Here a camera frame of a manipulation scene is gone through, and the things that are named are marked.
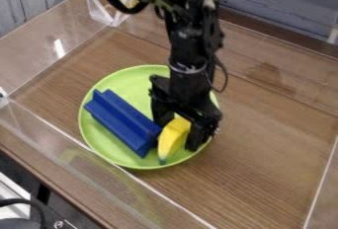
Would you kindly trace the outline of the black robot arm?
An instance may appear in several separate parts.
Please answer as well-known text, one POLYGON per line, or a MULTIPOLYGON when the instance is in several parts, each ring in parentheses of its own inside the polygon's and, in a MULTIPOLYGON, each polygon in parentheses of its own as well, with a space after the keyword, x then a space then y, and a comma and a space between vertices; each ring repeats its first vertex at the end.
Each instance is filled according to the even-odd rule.
POLYGON ((216 51, 224 33, 218 24, 218 0, 106 0, 121 13, 133 15, 152 5, 165 21, 169 76, 149 77, 152 115, 165 125, 176 115, 189 120, 184 148, 193 151, 213 135, 221 112, 209 99, 214 69, 222 64, 216 51))

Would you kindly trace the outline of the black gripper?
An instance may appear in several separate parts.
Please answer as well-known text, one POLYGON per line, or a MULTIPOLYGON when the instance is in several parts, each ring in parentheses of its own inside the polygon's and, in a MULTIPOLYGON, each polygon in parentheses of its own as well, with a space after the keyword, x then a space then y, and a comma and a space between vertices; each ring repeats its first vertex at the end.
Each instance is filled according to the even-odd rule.
POLYGON ((184 144, 184 149, 190 152, 212 136, 221 119, 221 112, 209 98, 212 80, 209 74, 149 77, 153 121, 158 127, 164 127, 173 115, 178 114, 190 122, 184 144))

